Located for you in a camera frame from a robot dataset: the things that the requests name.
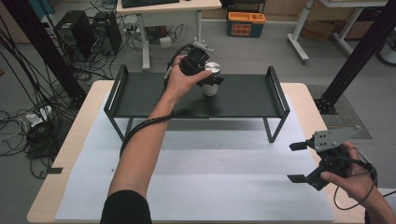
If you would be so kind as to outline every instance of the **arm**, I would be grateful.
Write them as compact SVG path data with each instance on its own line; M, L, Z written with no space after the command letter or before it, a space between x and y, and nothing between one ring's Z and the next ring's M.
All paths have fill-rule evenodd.
M345 142L344 146L348 148L348 154L351 159L359 159L358 152L351 143ZM360 202L367 195L373 185L373 181L366 170L355 163L351 164L348 176L350 176L350 178L344 179L330 172L323 172L321 174L323 179L339 186L345 190L350 197ZM370 196L361 205L366 208L372 223L396 223L396 216L393 214L390 205L384 197L382 197L376 187L373 188Z
M148 116L149 119L170 115L178 100L199 80L211 74L210 71L203 71L195 76L185 76L178 66L181 58L175 58L167 89ZM134 134L120 157L108 195L129 189L147 197L149 181L160 154L167 126L168 121L156 123Z

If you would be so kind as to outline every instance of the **black sleeve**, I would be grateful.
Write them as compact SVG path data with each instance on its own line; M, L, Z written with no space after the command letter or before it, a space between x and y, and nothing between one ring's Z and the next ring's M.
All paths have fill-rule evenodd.
M152 223L148 201L132 190L117 191L106 199L101 224Z

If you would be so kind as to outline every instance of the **black shelf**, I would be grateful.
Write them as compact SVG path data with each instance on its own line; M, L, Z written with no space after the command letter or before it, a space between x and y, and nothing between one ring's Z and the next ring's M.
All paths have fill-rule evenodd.
M105 112L124 139L115 119L146 118L163 93L163 76L159 73L128 73L123 65L105 105ZM179 101L174 109L176 119L263 118L270 142L274 142L290 109L280 87L274 67L266 75L226 75L215 96L208 97L198 86ZM280 122L271 134L267 119Z

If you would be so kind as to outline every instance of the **computer tower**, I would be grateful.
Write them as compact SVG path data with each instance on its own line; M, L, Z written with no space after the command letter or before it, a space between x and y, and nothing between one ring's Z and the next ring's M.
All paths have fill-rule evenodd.
M82 10L71 10L61 18L55 26L55 34L64 44L73 49L77 48L85 60L91 55L95 43L90 21Z
M102 55L115 55L119 52L122 37L114 12L96 13L91 27L95 38L101 42Z

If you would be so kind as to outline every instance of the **desk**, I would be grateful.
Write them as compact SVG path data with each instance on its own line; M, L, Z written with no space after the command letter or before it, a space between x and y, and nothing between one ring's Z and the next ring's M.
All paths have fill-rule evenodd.
M303 60L303 64L305 64L309 58L305 53L303 48L297 42L298 36L300 35L301 30L305 24L306 18L308 17L309 11L313 6L315 0L308 0L305 4L304 10L298 20L297 26L294 30L293 34L287 34L287 37L290 43L297 50L301 59ZM344 40L349 30L352 28L352 25L355 23L356 19L359 17L361 12L363 11L363 7L382 7L388 1L384 0L320 0L326 7L355 7L356 9L353 11L346 25L344 26L341 34L333 34L337 43L348 53L351 54L353 49L348 45L348 43Z
M110 92L113 81L96 81L83 106L81 107L76 120L67 135L64 144L57 156L53 167L62 167L63 171L58 175L48 175L38 192L35 201L27 215L27 219L32 223L59 223L54 218L64 195L67 178L73 168L79 152L90 131L93 121L102 106L104 97ZM287 94L294 106L297 117L303 128L304 137L310 138L316 130L325 130L326 126L304 84L282 83L282 89ZM316 162L320 160L314 150L310 150ZM328 185L326 193L331 201L332 209L337 223L363 223L362 207L350 211L340 211L332 203L332 196L335 191L334 185ZM347 195L337 195L337 201L344 206L353 204Z
M117 12L120 14L136 14L142 36L143 71L149 70L149 42L143 32L145 27L162 26L180 23L197 23L197 42L201 42L202 11L221 8L219 0L185 1L179 3L157 5L150 7L123 8L121 1L117 3Z

